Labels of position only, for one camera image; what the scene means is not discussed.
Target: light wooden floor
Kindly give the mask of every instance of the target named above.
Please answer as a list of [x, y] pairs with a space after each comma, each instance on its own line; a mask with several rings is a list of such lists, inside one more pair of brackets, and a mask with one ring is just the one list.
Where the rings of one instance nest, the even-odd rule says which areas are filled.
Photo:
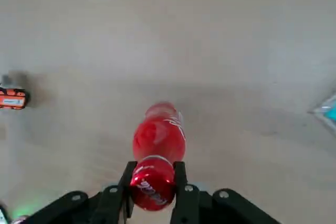
[[0, 199], [29, 214], [118, 180], [143, 113], [169, 100], [190, 182], [334, 223], [336, 140], [307, 111], [336, 87], [335, 17], [334, 0], [0, 0], [0, 71], [28, 73], [34, 99], [0, 115]]

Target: red bottle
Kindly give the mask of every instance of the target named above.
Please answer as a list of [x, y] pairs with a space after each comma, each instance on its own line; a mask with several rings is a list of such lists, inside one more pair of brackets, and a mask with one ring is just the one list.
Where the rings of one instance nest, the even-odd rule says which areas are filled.
[[133, 153], [138, 161], [131, 180], [135, 204], [158, 211], [173, 201], [173, 163], [181, 161], [184, 152], [181, 114], [168, 102], [151, 106], [133, 140]]

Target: screw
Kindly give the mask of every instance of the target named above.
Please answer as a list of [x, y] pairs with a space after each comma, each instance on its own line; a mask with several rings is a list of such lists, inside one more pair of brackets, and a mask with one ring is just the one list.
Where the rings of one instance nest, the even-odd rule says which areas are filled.
[[73, 201], [79, 200], [80, 199], [80, 195], [75, 195], [71, 198]]
[[193, 186], [191, 186], [191, 185], [186, 185], [186, 186], [184, 187], [184, 190], [186, 190], [186, 191], [192, 191], [192, 190], [194, 190], [194, 188], [193, 188]]
[[113, 188], [110, 189], [110, 193], [116, 193], [117, 191], [118, 191], [118, 189], [115, 188], [115, 187], [113, 187]]
[[221, 191], [219, 193], [220, 198], [228, 198], [229, 194], [226, 191]]

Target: green light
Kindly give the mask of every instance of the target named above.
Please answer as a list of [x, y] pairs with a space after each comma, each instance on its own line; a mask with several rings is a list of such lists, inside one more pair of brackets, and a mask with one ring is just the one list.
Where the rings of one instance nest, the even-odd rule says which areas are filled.
[[16, 207], [12, 211], [11, 217], [13, 219], [16, 219], [22, 215], [32, 215], [36, 211], [45, 207], [45, 205], [46, 205], [46, 202], [42, 199], [30, 200], [28, 204]]

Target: toy car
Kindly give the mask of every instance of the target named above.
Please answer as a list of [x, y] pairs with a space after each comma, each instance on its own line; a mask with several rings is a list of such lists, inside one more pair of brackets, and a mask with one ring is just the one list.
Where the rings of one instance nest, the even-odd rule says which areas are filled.
[[14, 87], [15, 85], [9, 76], [2, 76], [2, 83], [0, 84], [0, 109], [21, 110], [28, 104], [29, 93], [25, 89]]

